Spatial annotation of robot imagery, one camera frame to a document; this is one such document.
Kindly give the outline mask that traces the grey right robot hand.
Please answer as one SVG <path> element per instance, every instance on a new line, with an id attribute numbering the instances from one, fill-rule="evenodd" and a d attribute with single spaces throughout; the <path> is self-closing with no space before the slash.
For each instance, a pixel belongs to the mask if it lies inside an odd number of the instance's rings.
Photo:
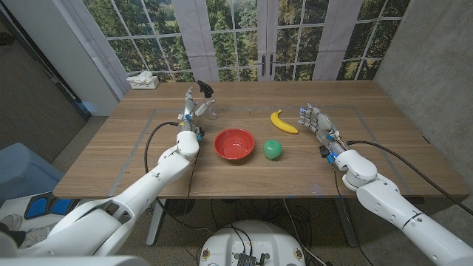
<path id="1" fill-rule="evenodd" d="M 336 124 L 319 108 L 308 103 L 307 108 L 300 109 L 299 115 L 298 122 L 314 132 L 321 143 L 322 154 L 332 153 L 337 157 L 349 149 L 347 143 L 341 138 Z"/>

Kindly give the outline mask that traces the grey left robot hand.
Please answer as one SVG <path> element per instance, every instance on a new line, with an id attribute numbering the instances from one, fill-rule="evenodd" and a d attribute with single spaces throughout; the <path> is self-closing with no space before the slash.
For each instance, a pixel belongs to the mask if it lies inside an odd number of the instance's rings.
<path id="1" fill-rule="evenodd" d="M 205 100 L 200 106 L 193 99 L 193 87 L 191 86 L 185 93 L 185 104 L 182 112 L 178 115 L 180 124 L 180 131 L 192 131 L 197 133 L 197 127 L 194 124 L 194 119 L 204 115 L 207 109 L 214 104 L 216 100 L 211 98 Z"/>

